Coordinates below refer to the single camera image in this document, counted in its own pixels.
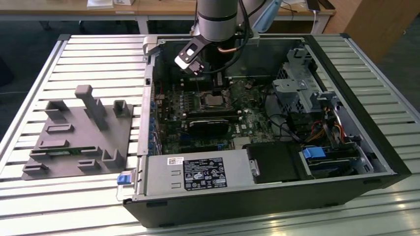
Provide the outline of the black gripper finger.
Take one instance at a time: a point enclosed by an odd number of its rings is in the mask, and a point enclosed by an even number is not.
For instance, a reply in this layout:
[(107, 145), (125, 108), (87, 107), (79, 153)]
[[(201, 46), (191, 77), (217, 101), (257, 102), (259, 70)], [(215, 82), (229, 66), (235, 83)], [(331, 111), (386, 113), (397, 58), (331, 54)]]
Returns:
[(226, 88), (226, 79), (222, 73), (217, 73), (213, 77), (211, 94), (221, 96), (222, 90)]

